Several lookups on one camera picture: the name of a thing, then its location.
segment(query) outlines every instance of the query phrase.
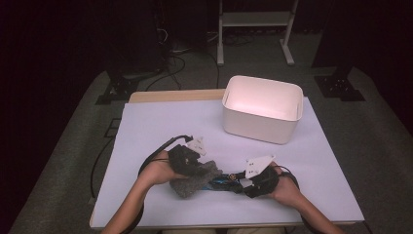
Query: white paper sheet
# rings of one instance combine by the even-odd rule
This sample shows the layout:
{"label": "white paper sheet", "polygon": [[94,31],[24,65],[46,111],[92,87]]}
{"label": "white paper sheet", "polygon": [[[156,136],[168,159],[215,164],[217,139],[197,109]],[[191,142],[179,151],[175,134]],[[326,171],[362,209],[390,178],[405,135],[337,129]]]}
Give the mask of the white paper sheet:
{"label": "white paper sheet", "polygon": [[[102,183],[91,227],[103,227],[134,183],[144,159],[172,137],[203,137],[207,151],[224,173],[245,169],[245,161],[276,155],[297,177],[301,191],[333,221],[364,220],[352,190],[307,98],[291,141],[285,145],[233,136],[222,128],[221,100],[126,104],[115,147]],[[138,227],[259,225],[300,222],[299,213],[265,196],[250,199],[226,191],[198,191],[182,199],[169,184],[156,185],[145,200]]]}

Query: skin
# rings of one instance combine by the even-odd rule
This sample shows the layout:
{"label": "skin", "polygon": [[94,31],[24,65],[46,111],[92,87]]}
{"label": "skin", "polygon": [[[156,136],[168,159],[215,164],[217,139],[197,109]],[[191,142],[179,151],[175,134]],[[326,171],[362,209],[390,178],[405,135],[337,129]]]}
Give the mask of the skin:
{"label": "skin", "polygon": [[[176,174],[169,166],[168,152],[162,151],[155,159],[163,159],[151,162],[136,179],[130,192],[122,203],[118,211],[112,216],[101,233],[121,233],[134,220],[142,208],[143,201],[149,189],[156,185],[166,183],[175,178],[185,178],[184,175]],[[275,168],[278,174],[282,172],[280,168]],[[322,212],[320,212],[295,186],[289,177],[280,177],[279,184],[275,190],[269,194],[275,201],[292,207],[297,210],[316,230],[327,234],[344,233],[334,225]]]}
{"label": "skin", "polygon": [[[275,168],[278,174],[282,172],[280,168]],[[295,186],[291,178],[281,176],[279,184],[274,191],[269,194],[277,202],[294,208],[300,213],[316,230],[328,234],[344,233],[339,227],[334,225],[318,208],[316,208]]]}
{"label": "skin", "polygon": [[[162,151],[154,159],[167,160],[168,157],[168,153]],[[185,178],[185,176],[176,174],[170,168],[168,161],[154,161],[148,164],[137,177],[121,207],[101,233],[121,233],[124,231],[139,214],[149,189],[156,184],[166,183],[175,178]]]}

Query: white plastic bin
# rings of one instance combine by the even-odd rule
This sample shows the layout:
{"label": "white plastic bin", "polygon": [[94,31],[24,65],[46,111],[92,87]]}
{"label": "white plastic bin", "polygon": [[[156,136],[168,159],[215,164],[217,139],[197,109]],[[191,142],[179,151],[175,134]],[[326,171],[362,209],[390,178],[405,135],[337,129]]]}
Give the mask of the white plastic bin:
{"label": "white plastic bin", "polygon": [[303,91],[294,84],[234,76],[222,104],[227,133],[285,144],[302,117]]}

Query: black wire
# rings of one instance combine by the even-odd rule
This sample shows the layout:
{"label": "black wire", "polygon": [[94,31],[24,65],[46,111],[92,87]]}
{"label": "black wire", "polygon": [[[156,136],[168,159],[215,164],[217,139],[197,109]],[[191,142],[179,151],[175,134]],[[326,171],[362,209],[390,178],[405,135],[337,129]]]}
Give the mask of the black wire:
{"label": "black wire", "polygon": [[184,138],[185,142],[191,141],[193,138],[191,136],[186,136],[186,135],[181,135],[181,136],[176,136],[165,142],[161,147],[159,147],[157,150],[155,150],[151,155],[149,155],[145,161],[143,161],[142,165],[140,166],[139,172],[137,173],[138,175],[145,169],[145,167],[151,163],[151,161],[159,154],[161,153],[162,150],[166,149],[168,146],[170,146],[172,143],[177,141],[180,138]]}
{"label": "black wire", "polygon": [[99,161],[100,156],[102,155],[103,151],[106,149],[106,147],[109,145],[110,142],[112,142],[112,140],[115,137],[111,137],[106,144],[103,146],[103,148],[100,150],[99,154],[97,154],[96,159],[94,160],[94,166],[92,167],[92,171],[91,171],[91,195],[93,198],[96,198],[95,194],[94,194],[94,169],[96,168],[97,165],[97,161]]}
{"label": "black wire", "polygon": [[211,55],[210,53],[205,52],[205,54],[209,55],[209,56],[212,58],[213,63],[215,64],[215,67],[216,67],[216,83],[215,83],[215,89],[218,89],[218,87],[219,87],[219,76],[220,76],[220,75],[219,75],[218,62],[216,61],[215,57],[214,57],[213,55]]}
{"label": "black wire", "polygon": [[252,43],[254,41],[254,37],[252,35],[247,35],[247,36],[249,36],[251,39],[248,40],[246,36],[238,36],[238,35],[230,34],[224,37],[223,44],[228,47],[241,47],[246,44]]}
{"label": "black wire", "polygon": [[296,226],[293,226],[292,229],[291,229],[291,231],[288,232],[288,230],[286,229],[286,227],[284,227],[284,233],[285,233],[285,234],[291,234],[291,233],[293,233],[293,232],[295,231],[296,228],[297,228]]}
{"label": "black wire", "polygon": [[292,174],[292,172],[291,172],[288,168],[283,167],[283,166],[278,166],[278,165],[276,165],[276,166],[273,166],[273,168],[282,168],[282,169],[287,170],[290,174]]}
{"label": "black wire", "polygon": [[366,222],[366,221],[363,221],[362,223],[364,224],[365,228],[367,228],[368,233],[373,234],[373,231],[371,230],[371,228],[370,228],[370,226],[367,224],[367,222]]}
{"label": "black wire", "polygon": [[183,50],[181,50],[181,51],[179,51],[179,52],[172,51],[172,52],[170,52],[170,54],[171,54],[172,56],[181,56],[181,55],[183,55],[183,54],[190,53],[190,52],[192,52],[192,51],[194,51],[194,50],[195,50],[194,48],[187,48],[187,49],[183,49]]}
{"label": "black wire", "polygon": [[169,162],[168,159],[152,159],[151,162],[155,162],[155,161],[164,161],[164,162]]}
{"label": "black wire", "polygon": [[145,92],[148,91],[149,88],[151,88],[151,86],[153,86],[153,85],[154,85],[155,83],[157,83],[158,81],[160,81],[160,80],[162,80],[162,79],[165,79],[165,78],[167,78],[167,77],[170,77],[170,76],[172,76],[172,75],[175,75],[175,74],[179,73],[180,71],[182,71],[182,70],[185,68],[185,60],[184,60],[184,59],[182,59],[182,58],[180,58],[180,57],[172,57],[172,58],[181,60],[181,61],[182,61],[182,67],[179,68],[177,71],[175,71],[175,72],[173,72],[173,73],[169,73],[168,75],[161,76],[161,77],[159,77],[158,79],[156,79],[155,81],[153,81],[151,84],[149,84],[149,85],[146,87]]}
{"label": "black wire", "polygon": [[179,81],[178,81],[178,79],[176,78],[176,76],[175,76],[174,74],[171,74],[171,77],[172,77],[172,80],[175,82],[176,86],[178,87],[178,90],[181,90],[182,85],[179,83]]}

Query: forearm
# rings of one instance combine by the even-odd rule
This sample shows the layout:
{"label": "forearm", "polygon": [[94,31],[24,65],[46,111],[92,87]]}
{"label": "forearm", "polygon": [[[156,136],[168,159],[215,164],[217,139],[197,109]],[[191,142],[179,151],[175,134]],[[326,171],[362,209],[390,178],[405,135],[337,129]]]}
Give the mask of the forearm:
{"label": "forearm", "polygon": [[325,234],[344,233],[334,225],[318,208],[316,208],[306,197],[302,197],[294,208],[302,215],[309,224],[317,231]]}
{"label": "forearm", "polygon": [[116,233],[124,231],[140,212],[146,194],[151,185],[137,179],[118,211],[112,216],[101,233]]}

